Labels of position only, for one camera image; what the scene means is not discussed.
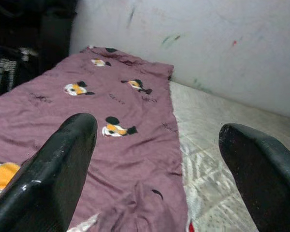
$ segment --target cartoon duck print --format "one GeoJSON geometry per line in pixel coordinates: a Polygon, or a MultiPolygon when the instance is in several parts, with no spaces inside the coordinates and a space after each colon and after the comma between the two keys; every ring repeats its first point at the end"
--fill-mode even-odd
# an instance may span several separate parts
{"type": "Polygon", "coordinates": [[[92,59],[91,62],[94,64],[94,66],[97,66],[97,67],[103,67],[105,65],[111,66],[110,62],[108,62],[108,61],[104,62],[101,59],[92,59]]]}
{"type": "Polygon", "coordinates": [[[129,81],[121,81],[121,83],[128,83],[131,85],[132,88],[137,89],[139,92],[145,92],[146,94],[151,94],[153,91],[152,89],[144,89],[143,83],[141,80],[135,79],[135,80],[129,80],[129,81]]]}
{"type": "Polygon", "coordinates": [[[128,134],[137,133],[136,127],[125,129],[119,125],[116,117],[107,117],[105,121],[108,123],[102,128],[102,135],[106,137],[122,137],[128,134]]]}
{"type": "Polygon", "coordinates": [[[81,94],[85,95],[93,95],[95,94],[94,92],[88,92],[85,87],[87,85],[85,84],[84,81],[79,81],[76,84],[68,84],[65,86],[64,91],[72,96],[77,96],[81,94]]]}

